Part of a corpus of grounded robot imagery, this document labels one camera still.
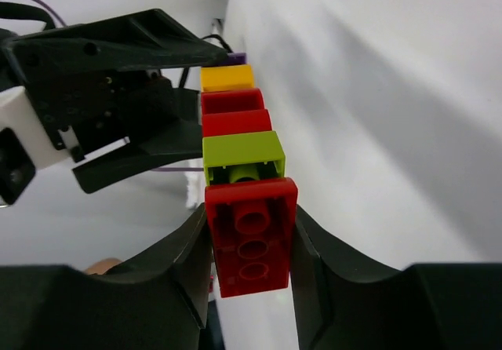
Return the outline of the multicolour lego stack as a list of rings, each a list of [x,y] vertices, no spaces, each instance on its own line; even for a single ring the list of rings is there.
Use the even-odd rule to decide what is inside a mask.
[[[204,115],[264,108],[252,67],[244,52],[229,53],[219,63],[200,71],[201,106]]]

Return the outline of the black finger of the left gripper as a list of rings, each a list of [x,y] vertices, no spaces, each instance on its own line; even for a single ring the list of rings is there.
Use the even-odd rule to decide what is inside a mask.
[[[160,9],[11,38],[7,59],[19,71],[139,71],[205,67],[227,51],[194,35]]]

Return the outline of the green rectangular lego brick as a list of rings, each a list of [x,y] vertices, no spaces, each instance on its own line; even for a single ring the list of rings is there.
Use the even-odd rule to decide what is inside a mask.
[[[202,155],[207,185],[226,184],[221,173],[232,166],[273,165],[276,177],[285,176],[286,155],[274,130],[204,137]]]

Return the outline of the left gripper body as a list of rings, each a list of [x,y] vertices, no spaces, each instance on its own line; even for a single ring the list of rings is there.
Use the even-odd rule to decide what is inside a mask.
[[[13,87],[21,86],[52,144],[71,127],[79,146],[71,157],[85,157],[118,140],[140,143],[177,120],[196,122],[196,95],[178,89],[162,75],[165,69],[139,71],[19,71],[2,50]]]

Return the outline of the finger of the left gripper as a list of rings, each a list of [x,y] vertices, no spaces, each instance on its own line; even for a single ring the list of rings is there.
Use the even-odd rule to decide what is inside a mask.
[[[202,127],[177,120],[140,143],[129,142],[73,169],[81,189],[92,194],[137,174],[202,157]]]

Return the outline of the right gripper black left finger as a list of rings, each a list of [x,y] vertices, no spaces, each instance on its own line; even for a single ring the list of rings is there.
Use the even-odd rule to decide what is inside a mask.
[[[155,300],[180,304],[173,311],[187,313],[203,328],[209,300],[212,263],[206,210],[200,205],[174,232],[106,272],[113,282],[156,290]]]

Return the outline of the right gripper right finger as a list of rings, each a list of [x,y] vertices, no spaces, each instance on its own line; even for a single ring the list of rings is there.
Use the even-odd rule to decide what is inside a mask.
[[[366,256],[298,208],[291,286],[301,349],[389,349],[398,337],[399,271]]]

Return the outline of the red half round lego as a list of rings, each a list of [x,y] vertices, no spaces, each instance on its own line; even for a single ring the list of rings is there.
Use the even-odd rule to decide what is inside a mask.
[[[204,137],[271,130],[271,118],[267,109],[233,111],[202,116],[202,135]]]

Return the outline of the red lego brick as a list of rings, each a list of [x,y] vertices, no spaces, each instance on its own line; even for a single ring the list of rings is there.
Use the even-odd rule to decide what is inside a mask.
[[[206,188],[221,297],[288,286],[297,196],[287,177]]]

